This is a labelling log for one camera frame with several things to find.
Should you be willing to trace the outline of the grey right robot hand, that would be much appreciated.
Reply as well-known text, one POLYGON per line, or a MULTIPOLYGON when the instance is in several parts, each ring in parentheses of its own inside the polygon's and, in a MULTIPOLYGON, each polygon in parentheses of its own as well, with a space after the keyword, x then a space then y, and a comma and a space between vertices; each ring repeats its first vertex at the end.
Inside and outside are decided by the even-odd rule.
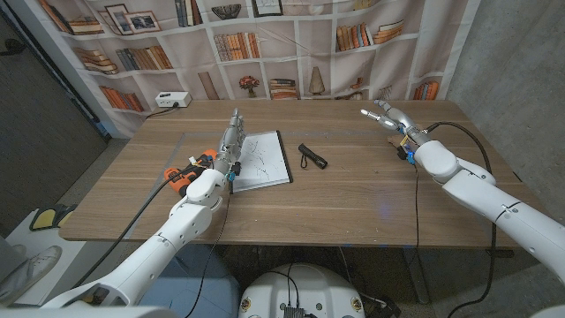
POLYGON ((431 141, 427 133, 417 128, 415 122, 404 112, 392 107, 383 100, 375 100, 374 103, 383 109, 383 114, 377 114, 369 110, 361 110, 360 113, 371 120, 377 121, 386 129, 400 132, 419 146, 431 141))

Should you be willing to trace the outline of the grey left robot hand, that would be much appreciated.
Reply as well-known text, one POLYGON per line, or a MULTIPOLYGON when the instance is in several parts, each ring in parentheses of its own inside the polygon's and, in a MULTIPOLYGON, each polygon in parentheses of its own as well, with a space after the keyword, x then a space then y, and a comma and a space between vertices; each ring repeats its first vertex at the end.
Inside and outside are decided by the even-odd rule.
POLYGON ((239 113, 239 109, 235 108, 230 123, 220 140, 214 169, 226 174, 239 159, 244 140, 244 118, 239 113))

